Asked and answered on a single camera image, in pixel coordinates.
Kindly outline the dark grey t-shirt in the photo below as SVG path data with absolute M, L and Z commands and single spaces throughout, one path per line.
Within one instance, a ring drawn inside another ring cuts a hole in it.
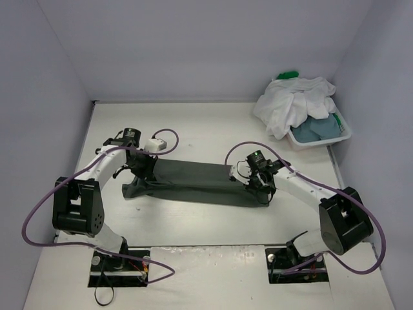
M 263 185 L 249 187 L 229 176 L 230 167 L 158 159 L 152 171 L 122 185 L 125 199 L 151 196 L 162 200 L 234 207 L 267 207 L 274 195 Z

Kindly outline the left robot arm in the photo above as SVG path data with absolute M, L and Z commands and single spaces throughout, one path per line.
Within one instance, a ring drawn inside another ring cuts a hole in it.
M 121 137 L 109 138 L 96 150 L 85 171 L 70 181 L 60 177 L 55 185 L 52 225 L 70 235 L 82 235 L 85 243 L 100 248 L 106 264 L 121 271 L 129 263 L 128 244 L 105 223 L 101 190 L 119 169 L 133 169 L 149 156 L 139 149 L 141 132 L 126 128 Z

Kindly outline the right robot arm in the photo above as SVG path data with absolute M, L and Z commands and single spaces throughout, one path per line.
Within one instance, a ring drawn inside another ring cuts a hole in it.
M 269 194 L 280 190 L 313 208 L 319 215 L 319 228 L 293 238 L 286 249 L 287 262 L 300 266 L 313 254 L 330 251 L 343 255 L 369 237 L 374 228 L 368 214 L 349 200 L 361 201 L 353 188 L 344 190 L 346 196 L 335 193 L 299 177 L 292 167 L 281 161 L 265 159 L 261 151 L 247 156 L 250 171 L 249 185 Z

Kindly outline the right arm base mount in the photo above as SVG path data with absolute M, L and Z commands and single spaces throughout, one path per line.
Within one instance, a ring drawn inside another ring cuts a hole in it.
M 292 247 L 266 247 L 269 284 L 312 284 L 329 282 L 322 256 L 300 256 Z

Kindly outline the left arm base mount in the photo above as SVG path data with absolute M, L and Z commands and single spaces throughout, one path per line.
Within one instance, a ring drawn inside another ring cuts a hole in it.
M 88 287 L 146 287 L 149 266 L 147 262 L 119 258 L 94 251 Z

